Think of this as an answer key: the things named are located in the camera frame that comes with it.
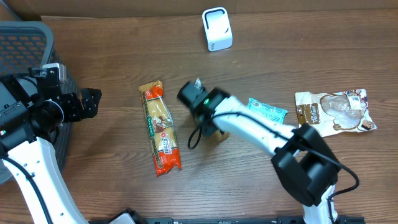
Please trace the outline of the teal wipes packet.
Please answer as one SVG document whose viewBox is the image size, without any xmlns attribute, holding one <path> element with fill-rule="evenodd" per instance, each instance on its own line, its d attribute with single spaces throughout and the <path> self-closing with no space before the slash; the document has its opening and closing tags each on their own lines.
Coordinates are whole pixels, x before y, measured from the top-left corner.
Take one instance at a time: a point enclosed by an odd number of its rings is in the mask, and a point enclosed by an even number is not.
<svg viewBox="0 0 398 224">
<path fill-rule="evenodd" d="M 249 99 L 246 107 L 257 114 L 280 124 L 284 122 L 285 116 L 288 113 L 285 109 L 262 103 L 254 98 Z"/>
</svg>

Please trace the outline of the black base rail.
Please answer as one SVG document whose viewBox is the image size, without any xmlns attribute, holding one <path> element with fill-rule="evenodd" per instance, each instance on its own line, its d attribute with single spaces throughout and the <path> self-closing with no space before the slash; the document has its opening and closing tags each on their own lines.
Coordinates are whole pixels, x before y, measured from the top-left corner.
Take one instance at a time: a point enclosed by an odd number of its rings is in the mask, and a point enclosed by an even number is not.
<svg viewBox="0 0 398 224">
<path fill-rule="evenodd" d="M 278 218 L 242 218 L 242 219 L 179 219 L 172 218 L 145 218 L 146 224 L 304 224 L 303 217 L 278 217 Z M 339 224 L 366 224 L 364 217 L 341 216 L 336 223 Z"/>
</svg>

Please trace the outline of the dark grey plastic basket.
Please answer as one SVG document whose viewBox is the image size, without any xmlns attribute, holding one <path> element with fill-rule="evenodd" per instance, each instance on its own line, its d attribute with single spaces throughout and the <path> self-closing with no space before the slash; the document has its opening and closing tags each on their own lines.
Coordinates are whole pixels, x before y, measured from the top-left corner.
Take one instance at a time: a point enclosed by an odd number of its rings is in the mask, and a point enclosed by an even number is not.
<svg viewBox="0 0 398 224">
<path fill-rule="evenodd" d="M 26 73 L 29 67 L 41 68 L 48 63 L 65 64 L 54 48 L 51 29 L 42 22 L 1 21 L 1 76 L 11 73 Z M 30 96 L 37 90 L 25 80 L 19 81 Z M 62 93 L 76 93 L 80 96 L 77 82 L 67 70 L 67 81 L 61 83 Z M 16 101 L 1 83 L 1 108 Z M 55 143 L 57 163 L 62 172 L 72 135 L 72 124 L 63 123 Z M 14 179 L 1 162 L 1 185 Z"/>
</svg>

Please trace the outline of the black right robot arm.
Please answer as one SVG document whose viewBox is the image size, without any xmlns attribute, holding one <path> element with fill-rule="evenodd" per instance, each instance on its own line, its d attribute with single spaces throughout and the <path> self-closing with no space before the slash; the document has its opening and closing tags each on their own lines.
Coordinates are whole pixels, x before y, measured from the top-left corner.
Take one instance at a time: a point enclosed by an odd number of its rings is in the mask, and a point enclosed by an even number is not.
<svg viewBox="0 0 398 224">
<path fill-rule="evenodd" d="M 208 91 L 192 82 L 181 87 L 177 98 L 190 110 L 199 135 L 230 133 L 263 150 L 283 188 L 303 205 L 305 223 L 337 221 L 332 194 L 340 168 L 315 128 L 276 123 L 219 88 Z"/>
</svg>

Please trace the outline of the white barcode scanner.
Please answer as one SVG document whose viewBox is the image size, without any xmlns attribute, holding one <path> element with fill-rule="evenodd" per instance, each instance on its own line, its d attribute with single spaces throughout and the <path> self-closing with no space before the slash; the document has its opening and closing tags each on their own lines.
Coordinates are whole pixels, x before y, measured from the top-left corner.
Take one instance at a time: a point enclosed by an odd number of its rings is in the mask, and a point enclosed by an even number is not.
<svg viewBox="0 0 398 224">
<path fill-rule="evenodd" d="M 224 7 L 207 9 L 202 13 L 201 18 L 210 52 L 228 49 L 232 46 L 231 25 L 228 12 Z"/>
</svg>

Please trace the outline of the clear beige zip pouch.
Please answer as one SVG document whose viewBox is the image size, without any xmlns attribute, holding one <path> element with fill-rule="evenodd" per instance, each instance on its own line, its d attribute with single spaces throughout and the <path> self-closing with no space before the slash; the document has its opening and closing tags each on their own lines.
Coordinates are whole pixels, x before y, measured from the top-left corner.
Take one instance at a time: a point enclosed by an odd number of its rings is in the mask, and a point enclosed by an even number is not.
<svg viewBox="0 0 398 224">
<path fill-rule="evenodd" d="M 377 128 L 363 88 L 336 93 L 296 92 L 295 104 L 299 124 L 313 126 L 322 137 Z"/>
</svg>

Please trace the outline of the red snack package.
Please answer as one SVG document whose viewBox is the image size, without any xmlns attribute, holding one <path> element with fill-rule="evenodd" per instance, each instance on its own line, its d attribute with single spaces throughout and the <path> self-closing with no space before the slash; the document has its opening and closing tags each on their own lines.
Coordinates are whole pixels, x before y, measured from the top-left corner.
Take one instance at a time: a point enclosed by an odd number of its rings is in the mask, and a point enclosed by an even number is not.
<svg viewBox="0 0 398 224">
<path fill-rule="evenodd" d="M 159 80 L 139 87 L 156 175 L 182 168 L 174 121 L 164 102 L 163 83 Z"/>
</svg>

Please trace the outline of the brown cardboard backdrop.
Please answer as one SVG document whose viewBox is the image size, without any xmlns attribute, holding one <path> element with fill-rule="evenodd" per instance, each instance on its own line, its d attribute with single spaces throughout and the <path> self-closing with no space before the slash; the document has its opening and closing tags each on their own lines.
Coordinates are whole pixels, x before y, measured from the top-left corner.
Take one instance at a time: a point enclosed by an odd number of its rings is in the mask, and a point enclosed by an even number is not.
<svg viewBox="0 0 398 224">
<path fill-rule="evenodd" d="M 389 9 L 397 0 L 9 0 L 1 6 L 23 20 L 54 17 L 187 16 L 212 7 L 252 12 Z"/>
</svg>

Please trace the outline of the white Pantene tube gold cap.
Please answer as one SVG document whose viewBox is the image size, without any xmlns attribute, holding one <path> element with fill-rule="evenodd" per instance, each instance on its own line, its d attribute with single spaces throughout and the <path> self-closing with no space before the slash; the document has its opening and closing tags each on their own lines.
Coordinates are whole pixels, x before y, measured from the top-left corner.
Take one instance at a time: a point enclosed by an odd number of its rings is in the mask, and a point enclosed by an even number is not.
<svg viewBox="0 0 398 224">
<path fill-rule="evenodd" d="M 205 88 L 202 85 L 201 80 L 199 78 L 196 79 L 194 87 L 197 89 Z M 207 136 L 206 138 L 212 142 L 219 144 L 229 138 L 229 133 L 228 132 L 225 133 L 217 129 L 210 136 Z"/>
</svg>

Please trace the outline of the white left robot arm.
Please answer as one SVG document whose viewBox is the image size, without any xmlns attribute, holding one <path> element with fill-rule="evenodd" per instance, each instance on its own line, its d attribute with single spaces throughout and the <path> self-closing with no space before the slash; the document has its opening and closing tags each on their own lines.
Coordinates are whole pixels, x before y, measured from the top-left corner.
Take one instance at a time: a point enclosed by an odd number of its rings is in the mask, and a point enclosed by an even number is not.
<svg viewBox="0 0 398 224">
<path fill-rule="evenodd" d="M 1 77 L 12 102 L 1 107 L 1 161 L 14 176 L 34 223 L 86 223 L 57 164 L 51 133 L 62 123 L 94 118 L 102 92 L 63 94 L 57 75 Z"/>
</svg>

